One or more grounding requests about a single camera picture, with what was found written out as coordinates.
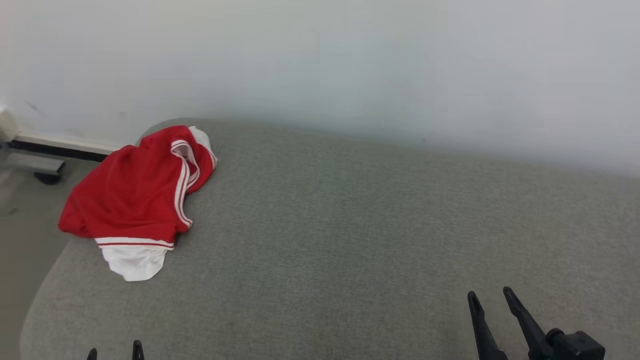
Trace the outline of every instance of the white backdrop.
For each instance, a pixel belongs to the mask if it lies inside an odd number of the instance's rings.
[[[0,96],[23,131],[90,143],[215,117],[640,176],[638,19],[632,0],[5,0]]]

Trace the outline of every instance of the gray floor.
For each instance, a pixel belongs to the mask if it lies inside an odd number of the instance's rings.
[[[19,358],[20,329],[40,284],[69,237],[58,217],[73,186],[98,163],[69,160],[63,180],[44,185],[30,173],[0,168],[0,358]]]

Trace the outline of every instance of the baseboard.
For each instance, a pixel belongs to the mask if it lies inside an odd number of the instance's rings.
[[[55,138],[21,131],[10,143],[14,149],[40,152],[68,158],[102,161],[107,155],[119,150],[117,145],[86,142],[84,140]]]

